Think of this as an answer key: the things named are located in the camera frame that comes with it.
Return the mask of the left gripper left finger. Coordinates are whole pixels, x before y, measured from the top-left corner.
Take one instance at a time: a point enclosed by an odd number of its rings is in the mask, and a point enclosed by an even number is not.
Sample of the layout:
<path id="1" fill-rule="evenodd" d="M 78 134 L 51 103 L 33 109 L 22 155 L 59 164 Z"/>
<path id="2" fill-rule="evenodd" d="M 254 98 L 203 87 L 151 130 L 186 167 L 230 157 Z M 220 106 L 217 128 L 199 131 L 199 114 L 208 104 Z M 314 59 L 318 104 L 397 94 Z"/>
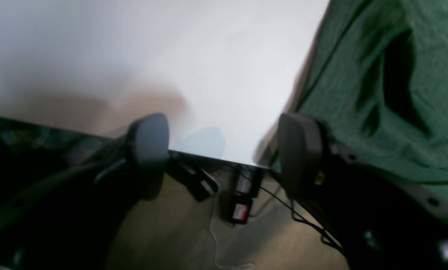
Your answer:
<path id="1" fill-rule="evenodd" d="M 149 114 L 75 167 L 0 142 L 0 267 L 102 270 L 126 214 L 159 195 L 169 137 L 166 115 Z"/>

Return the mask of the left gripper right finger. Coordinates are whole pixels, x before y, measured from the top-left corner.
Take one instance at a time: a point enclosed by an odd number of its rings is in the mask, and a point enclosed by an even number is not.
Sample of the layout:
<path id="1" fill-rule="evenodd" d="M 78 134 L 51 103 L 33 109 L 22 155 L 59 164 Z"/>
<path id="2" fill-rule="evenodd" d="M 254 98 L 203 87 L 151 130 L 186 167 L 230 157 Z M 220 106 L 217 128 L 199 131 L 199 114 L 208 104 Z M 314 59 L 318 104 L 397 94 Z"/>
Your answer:
<path id="1" fill-rule="evenodd" d="M 278 124 L 280 183 L 341 245 L 353 270 L 448 270 L 448 203 L 371 165 L 306 115 Z"/>

